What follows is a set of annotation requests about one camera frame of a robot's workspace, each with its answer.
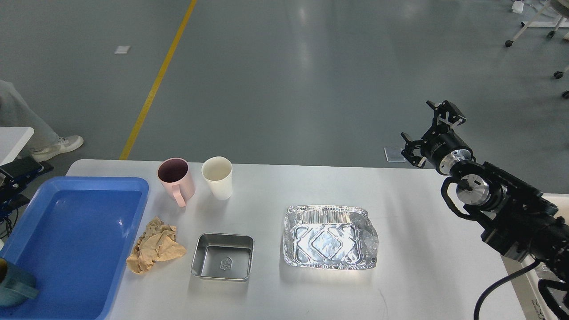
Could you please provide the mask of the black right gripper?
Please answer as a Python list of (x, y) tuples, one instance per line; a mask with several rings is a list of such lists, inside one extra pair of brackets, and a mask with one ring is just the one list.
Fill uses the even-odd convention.
[(437, 172), (449, 176), (455, 164), (475, 158), (472, 149), (454, 132), (467, 121), (467, 117), (448, 100), (442, 103), (427, 100), (426, 103), (433, 110), (431, 131), (419, 140), (412, 140), (407, 133), (401, 133), (405, 141), (401, 155), (414, 167), (424, 168), (429, 161)]

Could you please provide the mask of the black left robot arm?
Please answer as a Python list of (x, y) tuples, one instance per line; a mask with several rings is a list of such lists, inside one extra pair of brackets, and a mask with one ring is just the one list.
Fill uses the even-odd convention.
[(20, 209), (23, 205), (30, 203), (30, 199), (22, 195), (37, 177), (42, 176), (53, 170), (53, 166), (47, 161), (37, 162), (33, 157), (28, 156), (13, 160), (0, 167), (1, 187), (0, 187), (0, 216), (1, 221), (5, 221), (9, 215)]

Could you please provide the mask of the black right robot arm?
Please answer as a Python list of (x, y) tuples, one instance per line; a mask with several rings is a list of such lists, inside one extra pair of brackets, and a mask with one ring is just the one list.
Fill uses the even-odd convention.
[(480, 164), (473, 150), (455, 133), (467, 118), (447, 100), (427, 101), (433, 110), (432, 124), (418, 140), (402, 133), (405, 147), (401, 155), (417, 168), (433, 165), (445, 177), (441, 196), (451, 212), (475, 221), (484, 229), (481, 240), (500, 255), (521, 262), (533, 262), (488, 287), (475, 304), (478, 319), (483, 302), (496, 288), (545, 264), (557, 280), (538, 281), (538, 291), (559, 320), (566, 320), (568, 296), (559, 306), (551, 289), (568, 292), (569, 228), (563, 217), (555, 217), (557, 205), (543, 198), (542, 191), (498, 168), (490, 162)]

